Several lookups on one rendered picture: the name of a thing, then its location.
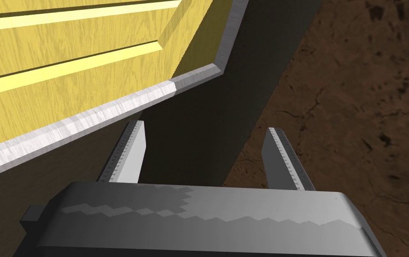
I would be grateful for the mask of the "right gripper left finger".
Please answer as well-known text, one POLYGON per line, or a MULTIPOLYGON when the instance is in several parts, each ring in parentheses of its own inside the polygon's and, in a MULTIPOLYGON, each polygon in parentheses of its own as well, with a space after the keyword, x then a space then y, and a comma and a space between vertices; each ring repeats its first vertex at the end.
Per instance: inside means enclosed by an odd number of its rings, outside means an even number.
POLYGON ((130 121, 119 137, 97 181, 137 183, 145 150, 144 122, 130 121))

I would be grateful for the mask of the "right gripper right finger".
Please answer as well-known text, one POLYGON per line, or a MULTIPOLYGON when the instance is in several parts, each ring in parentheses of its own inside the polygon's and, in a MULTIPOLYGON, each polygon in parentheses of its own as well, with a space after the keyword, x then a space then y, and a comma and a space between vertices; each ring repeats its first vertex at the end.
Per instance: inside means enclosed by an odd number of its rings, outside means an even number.
POLYGON ((269 189, 315 191, 283 130, 267 129, 261 153, 269 189))

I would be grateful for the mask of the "yellow wooden cupboard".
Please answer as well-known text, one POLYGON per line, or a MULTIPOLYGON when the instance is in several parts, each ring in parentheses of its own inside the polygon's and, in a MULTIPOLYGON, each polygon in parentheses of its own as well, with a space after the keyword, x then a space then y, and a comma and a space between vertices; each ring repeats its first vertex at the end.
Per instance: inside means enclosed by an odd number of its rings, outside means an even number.
POLYGON ((249 0, 0 0, 0 173, 223 74, 249 0))

